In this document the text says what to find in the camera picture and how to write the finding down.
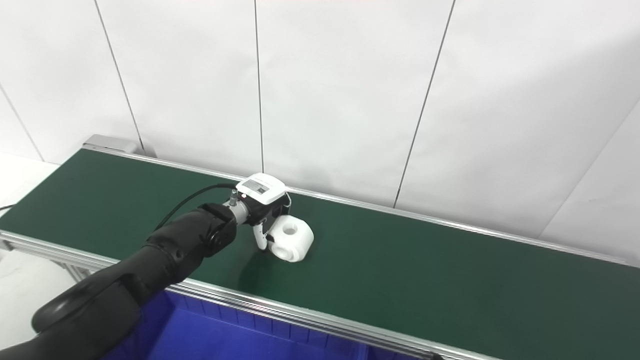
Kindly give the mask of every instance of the blue bin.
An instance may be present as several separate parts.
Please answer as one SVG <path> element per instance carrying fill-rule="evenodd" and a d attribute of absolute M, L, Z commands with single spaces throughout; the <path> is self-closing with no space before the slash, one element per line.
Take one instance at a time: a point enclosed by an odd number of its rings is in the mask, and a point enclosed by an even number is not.
<path fill-rule="evenodd" d="M 355 341 L 165 291 L 103 360 L 411 360 Z"/>

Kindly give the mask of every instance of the robotic arm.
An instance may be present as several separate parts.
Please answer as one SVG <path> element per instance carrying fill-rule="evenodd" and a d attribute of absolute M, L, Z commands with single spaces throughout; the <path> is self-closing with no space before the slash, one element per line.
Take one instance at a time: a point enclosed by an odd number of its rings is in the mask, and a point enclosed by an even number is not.
<path fill-rule="evenodd" d="M 288 214 L 291 199 L 279 180 L 256 174 L 239 183 L 224 204 L 203 204 L 155 230 L 144 246 L 102 269 L 41 307 L 31 324 L 35 338 L 0 350 L 0 359 L 100 359 L 140 321 L 140 311 L 156 293 L 186 279 L 249 224 L 260 249 L 269 235 L 269 214 Z"/>

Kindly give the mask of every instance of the white wall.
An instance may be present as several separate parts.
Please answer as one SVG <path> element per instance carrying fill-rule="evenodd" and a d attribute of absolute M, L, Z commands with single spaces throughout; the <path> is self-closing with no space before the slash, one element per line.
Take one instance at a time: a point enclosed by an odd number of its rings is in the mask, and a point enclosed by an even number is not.
<path fill-rule="evenodd" d="M 638 2 L 451 6 L 0 3 L 0 151 L 60 163 L 93 133 L 140 138 L 160 158 L 636 258 Z"/>

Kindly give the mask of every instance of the black wire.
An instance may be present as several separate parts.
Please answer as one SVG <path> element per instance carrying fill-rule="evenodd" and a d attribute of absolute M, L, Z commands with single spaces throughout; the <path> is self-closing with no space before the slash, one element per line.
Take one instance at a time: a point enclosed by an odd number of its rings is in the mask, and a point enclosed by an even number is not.
<path fill-rule="evenodd" d="M 195 193 L 192 193 L 191 195 L 187 196 L 184 200 L 180 201 L 180 204 L 177 204 L 175 206 L 175 208 L 173 208 L 173 210 L 171 210 L 169 212 L 169 214 L 167 214 L 164 219 L 162 219 L 162 221 L 160 221 L 160 224 L 158 224 L 158 226 L 156 226 L 155 230 L 160 229 L 162 226 L 164 226 L 166 224 L 167 221 L 169 221 L 169 219 L 173 216 L 173 214 L 175 214 L 176 211 L 178 211 L 181 207 L 183 207 L 183 205 L 185 205 L 187 202 L 189 202 L 189 200 L 193 199 L 194 197 L 200 195 L 201 193 L 204 193 L 208 190 L 211 189 L 215 189 L 215 188 L 226 188 L 226 189 L 235 189 L 236 188 L 236 184 L 215 184 L 215 185 L 210 185 L 207 186 L 206 188 L 202 188 L 200 190 L 198 190 Z"/>

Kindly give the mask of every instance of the hole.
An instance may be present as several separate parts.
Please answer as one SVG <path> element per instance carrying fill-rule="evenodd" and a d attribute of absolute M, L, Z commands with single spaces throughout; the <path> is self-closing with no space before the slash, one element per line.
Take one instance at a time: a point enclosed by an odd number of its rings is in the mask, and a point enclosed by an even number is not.
<path fill-rule="evenodd" d="M 293 258 L 293 254 L 291 254 L 291 251 L 289 251 L 287 249 L 283 249 L 283 248 L 279 247 L 278 245 L 274 245 L 271 248 L 271 252 L 275 256 L 277 256 L 277 257 L 279 257 L 280 259 L 283 259 L 283 260 L 290 260 L 290 259 Z"/>
<path fill-rule="evenodd" d="M 293 235 L 298 231 L 296 224 L 284 224 L 282 231 L 287 235 Z"/>

